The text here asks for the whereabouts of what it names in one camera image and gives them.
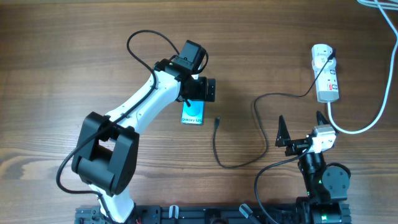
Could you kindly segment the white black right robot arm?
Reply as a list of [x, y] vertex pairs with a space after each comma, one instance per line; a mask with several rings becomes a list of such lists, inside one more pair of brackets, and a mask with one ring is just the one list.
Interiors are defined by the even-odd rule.
[[320, 111], [317, 111], [317, 123], [305, 138], [293, 140], [284, 117], [279, 116], [275, 145], [285, 147], [286, 156], [298, 156], [298, 168], [307, 190], [306, 197], [296, 199], [297, 221], [351, 223], [351, 211], [345, 204], [351, 172], [343, 164], [326, 163], [323, 156], [323, 152], [334, 147], [338, 132]]

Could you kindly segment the teal screen smartphone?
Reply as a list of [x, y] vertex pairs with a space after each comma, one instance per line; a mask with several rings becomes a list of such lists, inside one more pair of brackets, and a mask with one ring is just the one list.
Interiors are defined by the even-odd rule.
[[188, 101], [190, 106], [183, 103], [181, 123], [182, 124], [192, 124], [192, 125], [202, 125], [203, 115], [204, 115], [204, 101]]

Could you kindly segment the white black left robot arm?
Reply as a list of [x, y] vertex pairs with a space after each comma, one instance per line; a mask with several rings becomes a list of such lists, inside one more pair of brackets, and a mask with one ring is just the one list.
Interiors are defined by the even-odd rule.
[[135, 210], [127, 189], [137, 165], [140, 135], [175, 101], [215, 100], [216, 81], [198, 77], [198, 66], [163, 59], [130, 99], [105, 115], [90, 113], [83, 121], [72, 171], [90, 187], [109, 223], [125, 223]]

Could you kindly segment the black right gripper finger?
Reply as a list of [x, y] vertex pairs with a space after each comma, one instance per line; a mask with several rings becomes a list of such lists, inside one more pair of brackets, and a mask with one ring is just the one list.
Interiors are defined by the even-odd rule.
[[321, 111], [316, 112], [316, 117], [317, 117], [317, 124], [319, 126], [329, 124], [329, 121], [324, 117], [324, 115], [321, 113]]
[[288, 146], [291, 138], [282, 115], [279, 116], [279, 128], [276, 136], [275, 146]]

